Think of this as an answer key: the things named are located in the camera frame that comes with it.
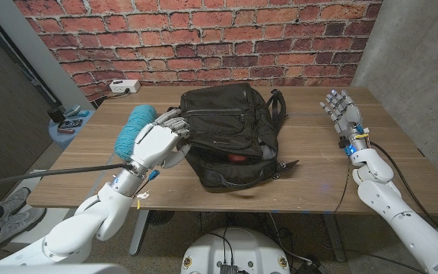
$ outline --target shoe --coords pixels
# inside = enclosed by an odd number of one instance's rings
[[[9,196],[6,200],[0,202],[0,206],[2,206],[5,210],[0,220],[19,212],[20,209],[27,204],[27,198],[30,193],[31,191],[28,188],[22,187],[17,192]]]
[[[25,212],[0,219],[0,248],[21,232],[29,231],[45,217],[46,209],[32,208]]]

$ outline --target robotic arm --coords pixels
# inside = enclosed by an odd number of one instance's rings
[[[82,263],[90,254],[94,235],[110,239],[122,226],[138,188],[149,169],[173,167],[187,154],[184,145],[172,151],[180,139],[189,137],[189,125],[171,110],[147,124],[135,139],[132,169],[122,169],[113,182],[85,200],[75,215],[56,225],[45,237],[0,260],[0,266],[36,266],[55,263]]]
[[[341,136],[339,147],[358,167],[353,170],[354,181],[359,185],[358,196],[388,222],[426,272],[438,274],[437,230],[405,203],[392,182],[391,167],[374,149],[368,148],[369,129],[362,127],[360,111],[348,93],[332,91],[326,100],[327,104],[320,103],[320,106]]]

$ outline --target power strip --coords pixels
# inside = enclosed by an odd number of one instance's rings
[[[126,88],[129,88],[130,93],[136,93],[140,89],[140,82],[138,80],[114,80],[109,86],[113,93],[121,94]]]

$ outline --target table leg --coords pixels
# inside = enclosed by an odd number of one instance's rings
[[[341,235],[338,230],[338,223],[335,220],[333,214],[322,214],[324,218],[325,226],[327,227],[328,237],[331,240],[332,248],[335,248],[334,257],[335,259],[342,263],[346,261],[346,254],[344,253],[341,241]]]
[[[150,215],[149,210],[139,210],[138,220],[136,221],[135,233],[131,239],[131,246],[129,247],[129,254],[136,256],[140,250],[141,242],[144,238],[144,233],[148,228],[148,216]]]

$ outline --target brick wall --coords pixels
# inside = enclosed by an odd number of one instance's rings
[[[15,0],[89,100],[143,85],[349,85],[381,2]]]

